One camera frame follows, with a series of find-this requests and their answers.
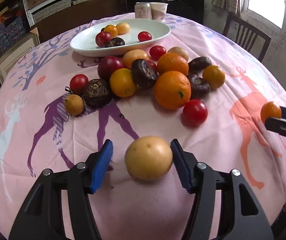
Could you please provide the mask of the small orange fruit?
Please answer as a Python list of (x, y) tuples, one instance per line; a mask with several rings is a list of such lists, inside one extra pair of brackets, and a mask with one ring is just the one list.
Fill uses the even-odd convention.
[(260, 117), (263, 124), (268, 118), (280, 119), (282, 117), (281, 107), (274, 101), (267, 102), (261, 108)]

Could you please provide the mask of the pale yellow spotted fruit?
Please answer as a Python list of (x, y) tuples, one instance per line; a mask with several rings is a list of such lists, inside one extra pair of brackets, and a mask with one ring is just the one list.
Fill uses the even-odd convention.
[(158, 180), (171, 169), (173, 153), (161, 137), (145, 136), (132, 142), (125, 153), (128, 173), (141, 180)]

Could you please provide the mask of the large yellow-orange fruit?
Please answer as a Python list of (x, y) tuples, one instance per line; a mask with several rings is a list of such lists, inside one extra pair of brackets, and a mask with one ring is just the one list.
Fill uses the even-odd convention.
[(118, 97), (133, 96), (136, 92), (136, 83), (132, 78), (131, 70), (127, 68), (116, 70), (110, 77), (110, 88)]

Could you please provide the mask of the small yellow round fruit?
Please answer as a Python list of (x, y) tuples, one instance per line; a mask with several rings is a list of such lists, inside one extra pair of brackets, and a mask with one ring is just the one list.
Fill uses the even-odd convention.
[(116, 25), (116, 29), (118, 31), (118, 35), (123, 35), (129, 33), (131, 27), (127, 22), (121, 22)]

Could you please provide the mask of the red cherry tomato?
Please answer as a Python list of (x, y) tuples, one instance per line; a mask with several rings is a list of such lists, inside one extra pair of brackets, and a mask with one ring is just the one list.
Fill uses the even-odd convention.
[(138, 33), (138, 40), (139, 42), (145, 42), (152, 39), (152, 35), (147, 31), (141, 31)]
[(164, 54), (167, 53), (167, 50), (163, 46), (153, 46), (150, 48), (149, 54), (153, 61), (158, 61)]
[(72, 93), (82, 96), (84, 90), (87, 87), (88, 82), (89, 79), (86, 75), (77, 74), (70, 80), (70, 90), (72, 91)]
[(182, 114), (184, 124), (197, 127), (203, 124), (207, 117), (208, 109), (203, 101), (193, 99), (184, 105)]

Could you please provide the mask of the dark brown water chestnut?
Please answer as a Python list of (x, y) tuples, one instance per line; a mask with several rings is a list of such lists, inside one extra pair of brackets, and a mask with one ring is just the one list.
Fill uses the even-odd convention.
[(134, 82), (144, 89), (152, 88), (158, 79), (157, 72), (144, 59), (134, 60), (131, 72)]
[(83, 92), (83, 99), (92, 109), (102, 108), (111, 102), (112, 92), (105, 80), (92, 79)]

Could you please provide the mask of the pink patterned tablecloth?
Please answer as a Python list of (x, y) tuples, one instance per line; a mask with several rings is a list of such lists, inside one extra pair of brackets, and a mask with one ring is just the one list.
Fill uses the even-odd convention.
[(273, 222), (286, 201), (286, 138), (266, 130), (264, 103), (286, 106), (286, 91), (246, 50), (219, 33), (185, 18), (167, 15), (171, 33), (165, 48), (179, 46), (191, 58), (207, 56), (226, 74), (222, 87), (205, 99), (209, 115), (197, 128), (182, 124), (181, 111), (167, 111), (150, 90), (111, 102), (83, 116), (68, 116), (65, 87), (83, 73), (97, 78), (97, 59), (74, 53), (81, 25), (37, 46), (14, 65), (0, 89), (0, 232), (8, 237), (38, 175), (64, 171), (85, 161), (103, 141), (114, 151), (112, 170), (90, 196), (103, 239), (180, 239), (193, 196), (172, 168), (158, 181), (136, 180), (124, 155), (133, 140), (178, 139), (182, 148), (215, 170), (236, 168), (248, 181)]

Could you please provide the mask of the large orange mandarin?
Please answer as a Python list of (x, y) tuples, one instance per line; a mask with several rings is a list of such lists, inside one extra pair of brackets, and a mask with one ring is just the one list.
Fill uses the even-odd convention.
[(154, 98), (161, 107), (176, 110), (183, 107), (191, 97), (189, 79), (181, 72), (161, 74), (153, 87)]

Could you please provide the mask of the dark wooden chair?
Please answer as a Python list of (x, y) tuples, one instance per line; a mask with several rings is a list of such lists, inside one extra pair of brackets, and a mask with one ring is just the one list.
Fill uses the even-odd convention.
[(228, 33), (233, 22), (238, 25), (234, 42), (244, 48), (247, 52), (251, 51), (258, 37), (264, 40), (263, 47), (258, 56), (258, 61), (262, 62), (270, 45), (271, 37), (232, 13), (227, 17), (226, 24), (223, 29), (223, 36), (228, 37)]

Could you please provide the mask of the dark red plum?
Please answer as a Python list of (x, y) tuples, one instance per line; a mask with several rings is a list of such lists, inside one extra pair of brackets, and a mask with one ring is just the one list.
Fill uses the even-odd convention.
[(119, 58), (115, 56), (106, 56), (99, 63), (97, 73), (100, 79), (109, 81), (111, 75), (121, 68), (124, 68), (124, 65)]
[(99, 47), (104, 47), (104, 45), (112, 39), (112, 35), (106, 31), (101, 31), (95, 37), (95, 42)]

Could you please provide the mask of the pale yellow round fruit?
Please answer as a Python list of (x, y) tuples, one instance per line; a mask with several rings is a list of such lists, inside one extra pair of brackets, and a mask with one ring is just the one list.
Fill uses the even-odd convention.
[(125, 68), (131, 69), (132, 68), (132, 63), (136, 59), (144, 59), (144, 60), (149, 60), (149, 56), (146, 53), (146, 51), (141, 50), (141, 49), (135, 49), (128, 51), (124, 56), (123, 56), (123, 64)]

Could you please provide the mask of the white oval plate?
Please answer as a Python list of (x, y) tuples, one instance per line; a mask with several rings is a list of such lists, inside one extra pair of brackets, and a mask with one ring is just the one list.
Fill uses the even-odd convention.
[[(128, 33), (120, 35), (120, 37), (125, 41), (125, 45), (111, 48), (100, 48), (95, 42), (95, 37), (100, 30), (109, 24), (117, 25), (121, 22), (126, 22), (130, 26)], [(150, 33), (152, 39), (140, 42), (138, 40), (138, 34), (142, 31)], [(70, 48), (76, 53), (88, 57), (123, 55), (133, 49), (145, 49), (150, 48), (155, 44), (159, 44), (162, 40), (168, 37), (170, 33), (170, 27), (163, 22), (137, 18), (114, 20), (92, 25), (86, 30), (81, 31), (71, 40)]]

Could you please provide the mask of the paper cup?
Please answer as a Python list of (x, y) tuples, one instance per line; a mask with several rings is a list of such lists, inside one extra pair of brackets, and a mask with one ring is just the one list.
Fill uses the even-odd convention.
[(150, 2), (152, 19), (160, 22), (165, 21), (165, 16), (167, 12), (167, 3), (161, 2)]

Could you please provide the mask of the pink drink can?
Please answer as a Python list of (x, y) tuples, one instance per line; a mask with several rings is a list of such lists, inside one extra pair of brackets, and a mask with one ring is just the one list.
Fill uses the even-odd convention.
[(147, 2), (136, 2), (134, 6), (135, 18), (152, 19), (151, 6)]

